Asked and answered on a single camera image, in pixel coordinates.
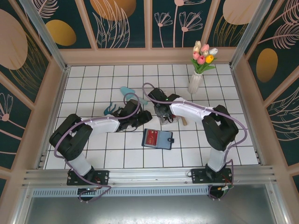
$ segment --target white tulip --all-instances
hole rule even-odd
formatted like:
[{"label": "white tulip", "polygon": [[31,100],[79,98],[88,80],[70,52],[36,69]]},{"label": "white tulip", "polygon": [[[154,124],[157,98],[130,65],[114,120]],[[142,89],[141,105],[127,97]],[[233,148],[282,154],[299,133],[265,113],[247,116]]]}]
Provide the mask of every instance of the white tulip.
[{"label": "white tulip", "polygon": [[218,49],[217,48],[213,48],[209,51],[209,54],[215,56],[218,53]]},{"label": "white tulip", "polygon": [[203,56],[207,57],[209,55],[209,52],[207,50],[205,50],[203,53],[202,53]]},{"label": "white tulip", "polygon": [[193,48],[193,52],[199,53],[199,47],[195,45]]},{"label": "white tulip", "polygon": [[195,42],[195,46],[198,46],[198,48],[200,49],[200,48],[201,48],[201,43],[200,43],[200,41],[196,41],[196,42]]}]

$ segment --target white vase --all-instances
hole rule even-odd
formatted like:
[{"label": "white vase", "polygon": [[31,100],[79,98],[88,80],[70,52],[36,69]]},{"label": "white vase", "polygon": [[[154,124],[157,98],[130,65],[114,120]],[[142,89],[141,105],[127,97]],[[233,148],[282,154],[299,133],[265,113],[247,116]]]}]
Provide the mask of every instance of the white vase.
[{"label": "white vase", "polygon": [[194,71],[188,86],[188,92],[190,94],[196,93],[202,81],[203,81],[202,73],[198,74]]}]

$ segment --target tulip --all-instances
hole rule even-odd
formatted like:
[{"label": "tulip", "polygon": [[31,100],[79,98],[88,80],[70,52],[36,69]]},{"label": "tulip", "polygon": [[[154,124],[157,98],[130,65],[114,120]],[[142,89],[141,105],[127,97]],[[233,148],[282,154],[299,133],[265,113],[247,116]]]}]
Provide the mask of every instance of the tulip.
[{"label": "tulip", "polygon": [[195,46],[197,46],[199,49],[201,48],[201,43],[200,43],[200,41],[196,41],[195,42]]},{"label": "tulip", "polygon": [[213,55],[208,55],[206,57],[206,63],[211,63],[214,60],[214,56]]},{"label": "tulip", "polygon": [[199,48],[198,46],[195,45],[194,48],[193,48],[193,52],[199,53],[199,49],[200,49],[200,48]]},{"label": "tulip", "polygon": [[194,51],[193,53],[193,59],[197,60],[199,58],[199,53],[197,53],[196,51]]},{"label": "tulip", "polygon": [[209,51],[209,54],[215,56],[218,53],[218,49],[217,48],[213,48],[212,50]]},{"label": "tulip", "polygon": [[210,46],[208,44],[204,44],[202,47],[201,47],[201,52],[204,52],[205,50],[209,50]]},{"label": "tulip", "polygon": [[205,57],[203,55],[199,56],[197,59],[198,64],[204,64],[205,63]]},{"label": "tulip", "polygon": [[203,56],[207,57],[209,55],[209,52],[207,50],[205,50],[203,53],[202,53]]}]

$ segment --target flower bouquet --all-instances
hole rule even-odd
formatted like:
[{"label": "flower bouquet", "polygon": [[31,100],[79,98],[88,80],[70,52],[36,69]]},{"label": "flower bouquet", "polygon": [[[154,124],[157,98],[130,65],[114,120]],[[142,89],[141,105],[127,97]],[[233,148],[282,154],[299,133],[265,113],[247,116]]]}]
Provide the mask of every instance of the flower bouquet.
[{"label": "flower bouquet", "polygon": [[194,65],[194,72],[188,87],[188,92],[190,94],[197,92],[199,84],[203,79],[203,72],[215,68],[214,66],[210,66],[210,64],[216,59],[214,56],[217,54],[218,49],[213,48],[209,50],[209,48],[208,44],[201,46],[200,41],[195,42],[193,59],[191,59],[191,62]]}]

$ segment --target white tiled floor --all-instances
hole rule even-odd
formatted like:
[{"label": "white tiled floor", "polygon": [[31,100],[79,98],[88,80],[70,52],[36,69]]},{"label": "white tiled floor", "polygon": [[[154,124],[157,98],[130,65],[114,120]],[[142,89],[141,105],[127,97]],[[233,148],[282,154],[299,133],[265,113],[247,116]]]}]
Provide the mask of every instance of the white tiled floor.
[{"label": "white tiled floor", "polygon": [[[200,105],[227,107],[232,117],[248,128],[241,103],[227,64],[217,64],[216,69],[204,72],[204,82],[196,94],[187,91],[193,65],[117,65],[117,66],[79,66],[72,67],[62,99],[56,128],[71,113],[81,117],[103,116],[104,110],[113,102],[123,107],[123,95],[119,88],[133,88],[137,95],[144,98],[142,84],[150,82],[160,87],[166,95],[176,93],[186,100]],[[209,158],[210,146],[203,127],[187,120],[188,125],[178,123],[161,126],[151,102],[143,106],[153,115],[153,119],[134,132],[103,133],[89,139],[84,153],[95,168],[162,168],[204,166]],[[175,139],[172,150],[142,147],[144,128],[173,132]],[[240,130],[236,141],[244,136]],[[228,160],[235,165],[256,165],[258,160],[250,136],[230,150]],[[45,169],[62,169],[65,162],[54,157],[50,148]]]}]

